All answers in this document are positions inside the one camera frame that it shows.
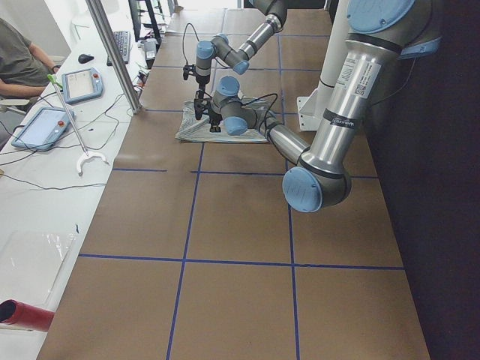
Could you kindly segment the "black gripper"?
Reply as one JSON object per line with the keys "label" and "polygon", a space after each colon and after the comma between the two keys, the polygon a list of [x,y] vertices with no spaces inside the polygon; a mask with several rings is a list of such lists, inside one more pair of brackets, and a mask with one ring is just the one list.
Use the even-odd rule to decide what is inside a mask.
{"label": "black gripper", "polygon": [[209,68],[203,69],[195,64],[186,64],[183,67],[183,79],[188,80],[189,77],[194,77],[198,84],[195,98],[204,98],[206,85],[209,83]]}
{"label": "black gripper", "polygon": [[213,97],[206,94],[204,90],[197,90],[193,100],[193,108],[195,111],[196,120],[200,120],[203,115],[208,116],[208,123],[210,124],[209,131],[211,133],[220,133],[220,123],[222,117],[213,109]]}

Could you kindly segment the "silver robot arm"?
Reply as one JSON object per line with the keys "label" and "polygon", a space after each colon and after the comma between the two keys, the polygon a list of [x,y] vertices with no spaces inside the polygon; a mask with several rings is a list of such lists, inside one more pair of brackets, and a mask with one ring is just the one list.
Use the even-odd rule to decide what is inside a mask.
{"label": "silver robot arm", "polygon": [[371,92],[383,68],[396,59],[415,59],[435,53],[440,45],[441,1],[349,1],[338,19],[347,24],[346,54],[325,107],[312,116],[318,122],[313,142],[305,142],[267,109],[254,109],[239,98],[234,76],[220,79],[212,96],[206,95],[212,62],[220,59],[235,74],[243,74],[258,50],[287,21],[283,1],[255,1],[265,16],[263,23],[238,48],[227,36],[217,34],[196,47],[196,61],[183,68],[194,77],[198,90],[193,101],[195,116],[208,115],[211,130],[239,136],[259,131],[292,163],[282,189],[289,205],[300,212],[316,212],[345,200],[351,189],[343,161],[367,111]]}
{"label": "silver robot arm", "polygon": [[183,67],[183,78],[193,76],[199,86],[195,98],[202,100],[206,85],[210,82],[212,61],[220,59],[234,72],[242,75],[250,66],[250,60],[274,34],[281,32],[287,19],[287,6],[284,1],[252,1],[265,20],[253,34],[238,48],[230,46],[225,34],[217,34],[211,40],[201,40],[196,45],[196,62]]}

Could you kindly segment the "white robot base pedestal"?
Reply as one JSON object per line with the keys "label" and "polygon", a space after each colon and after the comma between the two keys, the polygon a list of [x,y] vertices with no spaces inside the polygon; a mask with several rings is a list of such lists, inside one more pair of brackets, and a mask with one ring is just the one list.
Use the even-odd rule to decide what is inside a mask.
{"label": "white robot base pedestal", "polygon": [[338,2],[317,87],[308,97],[297,97],[300,131],[316,131],[320,126],[320,120],[347,57],[345,39],[350,30],[347,21],[348,4],[347,0]]}

